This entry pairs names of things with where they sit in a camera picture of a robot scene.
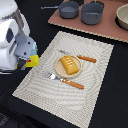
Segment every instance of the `saucepan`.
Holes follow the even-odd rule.
[[[72,19],[78,16],[79,13],[79,5],[73,1],[62,2],[59,6],[55,7],[41,7],[41,9],[47,8],[58,8],[59,14],[61,17],[65,19]]]
[[[122,28],[128,30],[128,4],[117,9],[118,22]]]
[[[81,9],[81,21],[85,24],[95,25],[98,24],[103,15],[104,7],[101,4],[88,3],[84,4]]]

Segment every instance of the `black table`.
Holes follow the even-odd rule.
[[[62,0],[22,0],[18,3],[30,27],[30,36],[37,43],[39,57],[59,31],[114,45],[89,128],[128,128],[128,44],[48,24],[48,19],[56,9],[41,10],[40,7],[57,6],[61,2]],[[31,68],[27,68],[11,75],[0,75],[0,105],[51,128],[78,128],[12,96],[30,70]]]

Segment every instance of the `white robot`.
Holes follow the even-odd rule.
[[[30,56],[37,55],[36,43],[29,34],[27,21],[16,2],[0,0],[0,74],[25,70]]]

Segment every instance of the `woven placemat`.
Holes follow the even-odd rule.
[[[83,90],[42,76],[44,70],[56,74],[55,61],[62,56],[57,49],[97,59],[96,63],[81,60],[83,70],[72,79],[84,85]],[[112,49],[113,45],[60,31],[40,57],[39,66],[30,70],[13,96],[80,128],[87,128]]]

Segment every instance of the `dark table surface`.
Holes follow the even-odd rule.
[[[48,24],[48,19],[56,9],[41,10],[40,7],[57,6],[61,2],[62,0],[18,2],[19,9],[30,27],[30,37],[37,43],[39,57],[59,31],[114,45],[89,128],[128,128],[128,44]],[[12,96],[30,70],[31,68],[27,68],[11,75],[0,75],[0,104],[51,128],[77,128],[47,111]]]

